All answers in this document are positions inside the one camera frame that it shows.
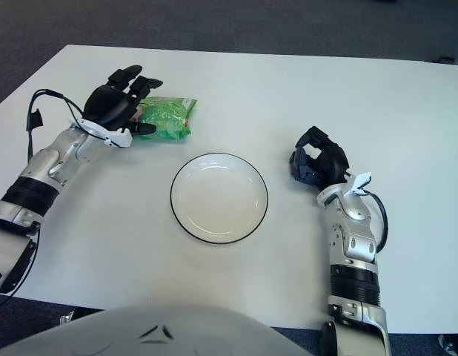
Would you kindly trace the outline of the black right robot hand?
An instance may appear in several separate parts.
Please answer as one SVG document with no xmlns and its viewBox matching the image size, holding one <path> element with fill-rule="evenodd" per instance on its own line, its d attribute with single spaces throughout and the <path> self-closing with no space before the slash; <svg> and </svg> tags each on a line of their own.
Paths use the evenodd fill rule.
<svg viewBox="0 0 458 356">
<path fill-rule="evenodd" d="M 317 158 L 305 152 L 306 145 L 320 150 Z M 331 185 L 346 183 L 349 164 L 343 149 L 318 127 L 312 126 L 296 143 L 289 158 L 289 168 L 296 181 L 322 191 Z"/>
</svg>

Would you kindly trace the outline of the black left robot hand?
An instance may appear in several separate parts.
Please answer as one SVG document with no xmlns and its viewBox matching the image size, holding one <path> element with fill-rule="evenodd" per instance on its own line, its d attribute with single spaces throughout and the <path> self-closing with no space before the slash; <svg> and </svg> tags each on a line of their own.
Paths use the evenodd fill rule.
<svg viewBox="0 0 458 356">
<path fill-rule="evenodd" d="M 127 128 L 133 135 L 147 135 L 156 131 L 154 124 L 132 119 L 142 99 L 163 81 L 140 75 L 142 66 L 132 65 L 118 69 L 108 77 L 106 84 L 92 92 L 84 105 L 83 118 L 109 131 Z"/>
</svg>

